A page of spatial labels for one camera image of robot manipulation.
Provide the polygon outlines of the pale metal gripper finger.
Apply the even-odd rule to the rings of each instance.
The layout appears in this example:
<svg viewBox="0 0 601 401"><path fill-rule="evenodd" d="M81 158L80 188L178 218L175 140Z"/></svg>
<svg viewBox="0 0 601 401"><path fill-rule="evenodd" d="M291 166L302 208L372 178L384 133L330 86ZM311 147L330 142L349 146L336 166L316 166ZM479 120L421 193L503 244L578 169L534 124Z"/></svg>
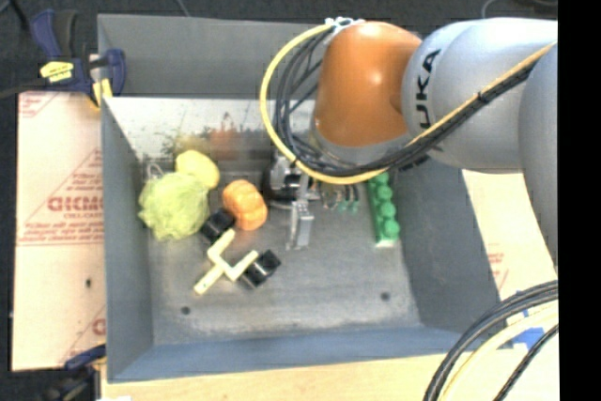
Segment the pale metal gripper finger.
<svg viewBox="0 0 601 401"><path fill-rule="evenodd" d="M285 241L285 248L287 250L294 250L297 246L299 222L299 203L292 201L287 215L288 228Z"/></svg>
<svg viewBox="0 0 601 401"><path fill-rule="evenodd" d="M307 202L299 205L298 246L306 248L310 244L311 231L315 216Z"/></svg>

